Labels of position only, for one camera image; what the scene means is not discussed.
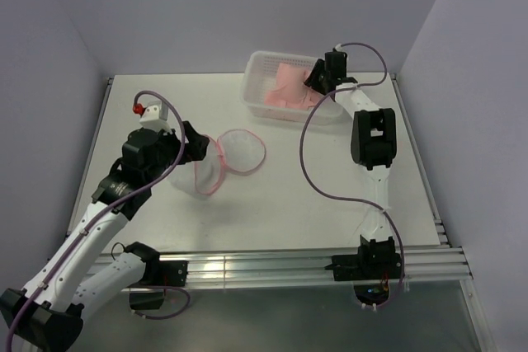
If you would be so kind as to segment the pink bra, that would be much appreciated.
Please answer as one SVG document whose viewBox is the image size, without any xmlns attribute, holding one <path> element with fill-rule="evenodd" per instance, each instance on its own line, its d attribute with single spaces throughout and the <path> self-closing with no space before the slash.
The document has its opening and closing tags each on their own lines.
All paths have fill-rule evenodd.
<svg viewBox="0 0 528 352">
<path fill-rule="evenodd" d="M 304 85 L 310 69 L 281 63 L 277 69 L 275 87 L 265 95 L 264 103 L 293 110 L 309 110 L 322 95 Z"/>
</svg>

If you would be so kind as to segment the white mesh laundry bag pink zipper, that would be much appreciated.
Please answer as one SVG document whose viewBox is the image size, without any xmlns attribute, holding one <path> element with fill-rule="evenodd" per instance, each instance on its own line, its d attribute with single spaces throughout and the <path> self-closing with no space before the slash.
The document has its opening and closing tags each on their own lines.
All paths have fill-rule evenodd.
<svg viewBox="0 0 528 352">
<path fill-rule="evenodd" d="M 246 129 L 231 129 L 217 139 L 208 136 L 208 140 L 203 160 L 179 165 L 168 176 L 175 189 L 200 198 L 211 196 L 228 172 L 251 175 L 266 159 L 264 142 Z"/>
</svg>

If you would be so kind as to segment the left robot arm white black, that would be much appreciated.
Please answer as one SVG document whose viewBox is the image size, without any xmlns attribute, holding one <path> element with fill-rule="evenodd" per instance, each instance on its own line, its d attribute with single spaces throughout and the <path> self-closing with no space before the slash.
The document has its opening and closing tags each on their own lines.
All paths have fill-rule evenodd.
<svg viewBox="0 0 528 352">
<path fill-rule="evenodd" d="M 66 351 L 89 314 L 122 289 L 153 286 L 161 274 L 159 253 L 140 242 L 90 281 L 83 278 L 102 249 L 151 197 L 152 188 L 178 165 L 205 159 L 209 137 L 187 121 L 182 136 L 172 129 L 129 133 L 109 174 L 92 195 L 85 214 L 46 266 L 20 289 L 6 289 L 1 314 L 7 323 L 6 350 L 14 336 L 43 351 Z"/>
</svg>

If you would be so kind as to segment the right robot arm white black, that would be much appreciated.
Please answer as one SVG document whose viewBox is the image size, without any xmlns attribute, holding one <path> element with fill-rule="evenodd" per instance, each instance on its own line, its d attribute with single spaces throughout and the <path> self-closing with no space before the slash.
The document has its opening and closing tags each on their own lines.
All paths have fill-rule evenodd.
<svg viewBox="0 0 528 352">
<path fill-rule="evenodd" d="M 368 206 L 357 253 L 333 256 L 326 269 L 336 281 L 401 280 L 403 242 L 388 213 L 389 173 L 397 155 L 395 111 L 375 104 L 362 91 L 365 84 L 347 75 L 347 53 L 338 47 L 316 61 L 304 84 L 352 118 L 351 159 L 364 177 L 365 197 L 351 201 Z"/>
</svg>

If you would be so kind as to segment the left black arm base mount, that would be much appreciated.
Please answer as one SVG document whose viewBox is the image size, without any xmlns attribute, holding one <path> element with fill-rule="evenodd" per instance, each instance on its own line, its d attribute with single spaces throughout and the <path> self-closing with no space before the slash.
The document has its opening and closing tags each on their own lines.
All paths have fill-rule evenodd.
<svg viewBox="0 0 528 352">
<path fill-rule="evenodd" d="M 160 261 L 131 285 L 129 307 L 147 316 L 168 316 L 170 309 L 183 312 L 191 305 L 191 296 L 184 289 L 188 262 Z"/>
</svg>

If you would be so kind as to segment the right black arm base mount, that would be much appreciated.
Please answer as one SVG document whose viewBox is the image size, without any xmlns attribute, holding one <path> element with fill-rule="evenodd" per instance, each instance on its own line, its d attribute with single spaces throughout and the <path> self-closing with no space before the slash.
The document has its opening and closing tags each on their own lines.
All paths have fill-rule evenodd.
<svg viewBox="0 0 528 352">
<path fill-rule="evenodd" d="M 324 267 L 336 282 L 352 282 L 363 309 L 376 311 L 403 291 L 403 266 L 398 253 L 335 255 Z"/>
</svg>

